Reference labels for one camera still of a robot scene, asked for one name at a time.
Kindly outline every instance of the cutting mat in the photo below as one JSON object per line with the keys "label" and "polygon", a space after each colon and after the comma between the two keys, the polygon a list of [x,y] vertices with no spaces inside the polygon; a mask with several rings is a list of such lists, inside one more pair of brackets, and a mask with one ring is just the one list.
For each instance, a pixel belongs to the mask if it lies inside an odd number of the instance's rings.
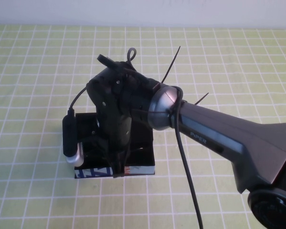
{"label": "cutting mat", "polygon": [[[156,175],[75,180],[61,120],[104,66],[125,60],[184,99],[258,123],[286,122],[286,31],[0,25],[0,229],[192,229],[173,130],[154,133]],[[76,112],[95,110],[87,94]],[[230,163],[183,136],[206,229],[258,229]]]}

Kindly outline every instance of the black cable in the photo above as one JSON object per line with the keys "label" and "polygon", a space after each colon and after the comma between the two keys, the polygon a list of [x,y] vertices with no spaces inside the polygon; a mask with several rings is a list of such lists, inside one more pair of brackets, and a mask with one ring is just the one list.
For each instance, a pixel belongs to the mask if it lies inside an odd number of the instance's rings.
{"label": "black cable", "polygon": [[193,181],[192,181],[192,176],[191,176],[191,172],[189,169],[189,166],[187,164],[186,161],[186,157],[185,157],[185,152],[183,149],[183,145],[182,145],[182,141],[181,141],[181,137],[180,137],[180,132],[179,132],[179,112],[180,112],[180,107],[181,107],[181,103],[182,103],[182,98],[183,98],[183,91],[180,87],[174,87],[177,89],[178,91],[178,97],[177,100],[175,102],[175,109],[174,109],[174,127],[175,127],[175,133],[176,133],[176,138],[177,138],[177,143],[178,143],[178,147],[180,150],[180,155],[182,158],[182,162],[183,162],[183,166],[185,169],[185,173],[186,173],[186,177],[187,180],[189,182],[189,186],[190,186],[190,191],[192,194],[192,199],[193,199],[193,203],[195,206],[195,211],[197,214],[197,219],[198,219],[198,225],[200,229],[203,229],[203,223],[202,223],[202,218],[201,218],[201,214],[200,214],[200,210],[199,210],[199,206],[198,206],[198,201],[197,201],[197,197],[196,197],[196,193],[195,193],[195,189],[194,189],[194,185],[193,185]]}
{"label": "black cable", "polygon": [[73,101],[72,101],[72,103],[71,103],[69,109],[72,109],[72,108],[73,108],[73,106],[74,106],[76,100],[81,96],[81,94],[84,93],[84,91],[86,91],[86,89],[87,89],[87,88],[85,87],[84,89],[82,89],[82,90],[77,94],[77,96],[73,99]]}
{"label": "black cable", "polygon": [[164,80],[166,79],[168,73],[170,72],[170,70],[171,70],[171,68],[172,68],[172,65],[174,64],[174,62],[175,62],[175,60],[176,60],[176,57],[177,57],[178,52],[179,52],[179,50],[180,50],[180,47],[181,47],[181,46],[179,46],[179,48],[178,48],[178,50],[177,50],[177,52],[176,52],[176,54],[175,54],[175,56],[174,56],[174,58],[173,58],[173,61],[171,62],[171,65],[169,66],[169,68],[168,68],[168,70],[167,70],[167,72],[166,72],[164,78],[162,79],[161,83],[164,83]]}

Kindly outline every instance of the white grid line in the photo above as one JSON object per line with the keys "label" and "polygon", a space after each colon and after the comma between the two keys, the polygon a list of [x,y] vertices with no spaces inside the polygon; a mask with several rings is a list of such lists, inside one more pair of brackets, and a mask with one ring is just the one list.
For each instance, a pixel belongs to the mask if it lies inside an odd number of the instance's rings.
{"label": "white grid line", "polygon": [[[80,34],[81,34],[81,27],[80,27],[80,32],[79,32],[79,38],[78,38],[78,43],[77,43],[77,49],[76,49],[76,55],[75,55],[75,61],[74,61],[74,67],[73,67],[73,74],[72,74],[72,82],[71,82],[71,87],[70,87],[70,95],[68,99],[68,104],[71,103],[71,90],[74,82],[74,73],[75,73],[75,66],[76,66],[76,61],[78,57],[78,48],[80,45]],[[79,186],[79,179],[76,181],[76,197],[75,197],[75,202],[74,202],[74,211],[73,211],[73,220],[72,220],[72,229],[74,229],[74,223],[75,223],[75,213],[76,213],[76,205],[77,205],[77,194],[78,194],[78,186]]]}
{"label": "white grid line", "polygon": [[[233,91],[229,77],[228,77],[228,82],[229,82],[231,91]],[[237,109],[238,117],[240,117],[241,115],[240,115],[240,112],[239,112],[239,109],[238,109],[238,105],[237,105],[237,100],[236,100],[234,94],[233,94],[233,98],[234,98],[234,101],[235,101],[235,104],[236,104],[236,109]],[[250,226],[250,223],[249,223],[249,219],[248,219],[247,214],[246,214],[246,219],[247,219],[248,227],[249,227],[249,229],[251,229],[251,226]]]}
{"label": "white grid line", "polygon": [[[139,28],[139,30],[140,30],[140,59],[141,59],[141,69],[143,70],[143,61],[142,61],[142,34],[141,34],[141,28]],[[146,194],[147,194],[147,197],[146,197],[146,199],[147,199],[147,227],[148,227],[148,229],[150,229],[150,227],[151,227],[151,222],[150,222],[150,212],[149,212],[149,198],[148,198],[148,194],[149,194],[149,192],[148,192],[148,176],[146,176]]]}
{"label": "white grid line", "polygon": [[[208,69],[208,72],[209,72],[209,77],[211,78],[211,73],[210,73],[210,69],[209,69],[209,66],[208,66],[208,65],[207,65],[207,69]],[[210,151],[209,151],[209,150],[208,150],[208,154],[209,154],[209,158],[210,158],[212,174],[214,175],[214,169],[213,169],[213,164],[212,164],[212,161],[211,161],[211,154],[210,154]],[[218,188],[217,188],[217,183],[216,183],[215,177],[214,177],[214,184],[215,184],[215,189],[216,189],[216,191],[218,192]],[[222,212],[223,210],[222,210],[222,207],[221,207],[219,195],[217,195],[217,200],[218,200],[218,203],[219,203],[219,209],[220,209],[220,211]],[[224,229],[225,229],[225,219],[224,219],[223,214],[221,214],[221,218],[222,218],[223,225],[224,225]]]}
{"label": "white grid line", "polygon": [[[43,50],[43,55],[42,55],[41,59],[44,58],[44,54],[45,54],[45,48],[44,48],[44,50]],[[40,69],[41,69],[41,63],[40,63],[40,65],[39,65],[38,72],[40,72]],[[33,92],[34,92],[34,89],[36,88],[36,85],[37,85],[37,77],[36,77],[35,84],[34,84],[34,87],[33,87],[33,90],[32,90],[32,94],[33,94]],[[24,118],[24,123],[23,123],[23,127],[22,127],[22,131],[21,131],[21,135],[20,135],[20,138],[19,138],[19,142],[18,142],[17,148],[19,148],[19,146],[20,146],[21,137],[22,137],[23,130],[24,130],[24,127],[25,127],[26,118],[28,117],[28,114],[29,114],[29,111],[30,111],[30,105],[31,105],[31,103],[32,103],[32,99],[33,99],[33,97],[31,97],[30,102],[29,102],[29,105],[28,105],[28,110],[27,110],[26,115],[25,115],[25,118]],[[33,179],[34,179],[34,177],[32,176],[32,181],[31,181],[31,183],[30,183],[28,196],[29,196],[29,193],[30,193],[30,190],[31,190],[31,185],[32,185],[32,183],[33,183]],[[27,199],[26,204],[25,204],[25,208],[24,208],[23,217],[25,217],[25,215],[26,215],[26,211],[27,211],[27,207],[28,207],[28,202],[29,202],[29,200]]]}
{"label": "white grid line", "polygon": [[[55,76],[54,76],[54,78],[56,78],[56,76],[57,76],[57,69],[58,69],[58,66],[56,67],[56,71],[55,71]],[[48,105],[50,105],[51,96],[52,96],[52,94],[53,94],[53,89],[54,89],[54,83],[53,83],[53,86],[52,86],[52,90],[51,90],[51,94],[50,94],[50,99],[49,99]],[[47,109],[47,113],[46,113],[46,118],[45,118],[45,119],[47,119],[48,113],[49,113],[49,108]],[[57,164],[57,167],[56,167],[55,176],[57,176],[57,173],[58,173],[58,164]],[[52,210],[52,204],[53,204],[53,197],[54,197],[54,191],[55,191],[56,180],[57,180],[57,179],[54,179],[54,183],[53,183],[52,198],[51,198],[51,202],[50,202],[50,210],[49,210],[49,215],[48,215],[47,228],[49,228],[49,223],[50,223],[50,216],[51,216],[51,210]]]}

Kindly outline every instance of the black base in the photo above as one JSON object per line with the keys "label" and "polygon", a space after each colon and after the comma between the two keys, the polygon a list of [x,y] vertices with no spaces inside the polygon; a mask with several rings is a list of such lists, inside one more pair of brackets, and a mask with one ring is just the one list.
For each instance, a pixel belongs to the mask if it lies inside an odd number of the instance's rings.
{"label": "black base", "polygon": [[[78,141],[92,136],[96,132],[96,113],[78,113],[77,123]],[[82,144],[84,164],[75,167],[75,178],[111,177],[112,170],[109,163],[90,142]],[[130,155],[126,160],[125,176],[154,174],[153,130],[146,125],[132,121]]]}

